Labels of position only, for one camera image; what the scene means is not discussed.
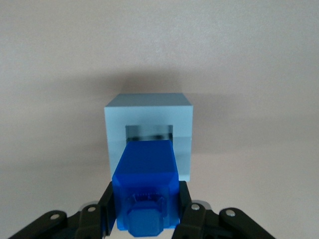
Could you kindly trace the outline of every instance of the translucent blue plastic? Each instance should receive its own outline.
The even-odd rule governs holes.
[[[128,142],[112,181],[120,230],[149,237],[179,223],[179,181],[170,140]]]

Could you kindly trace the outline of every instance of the screw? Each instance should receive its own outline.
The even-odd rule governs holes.
[[[199,205],[198,205],[198,204],[195,204],[195,203],[191,205],[191,208],[192,208],[193,210],[195,210],[195,211],[197,211],[197,210],[200,209]]]
[[[51,217],[50,217],[50,219],[51,220],[55,220],[55,219],[57,219],[57,218],[59,218],[59,214],[53,214]]]
[[[226,210],[226,215],[228,215],[230,217],[234,217],[234,216],[236,216],[236,213],[233,210],[231,210],[231,209],[227,209]]]
[[[95,207],[89,207],[89,208],[88,208],[88,212],[89,212],[89,213],[94,212],[95,209],[96,209]]]

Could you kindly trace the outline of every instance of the blue block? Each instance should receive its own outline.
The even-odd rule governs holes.
[[[104,111],[111,175],[128,142],[169,139],[179,179],[189,181],[193,106],[183,94],[119,94]]]
[[[128,142],[112,184],[120,230],[149,237],[179,223],[179,181],[170,140]]]

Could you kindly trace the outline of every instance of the box face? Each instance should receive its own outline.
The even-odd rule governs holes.
[[[189,181],[193,106],[183,94],[120,94],[104,111],[111,175],[127,142],[170,139],[179,180]]]

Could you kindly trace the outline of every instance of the rectangular hole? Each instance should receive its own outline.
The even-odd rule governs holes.
[[[173,143],[173,125],[127,125],[126,143],[130,141],[170,140]]]

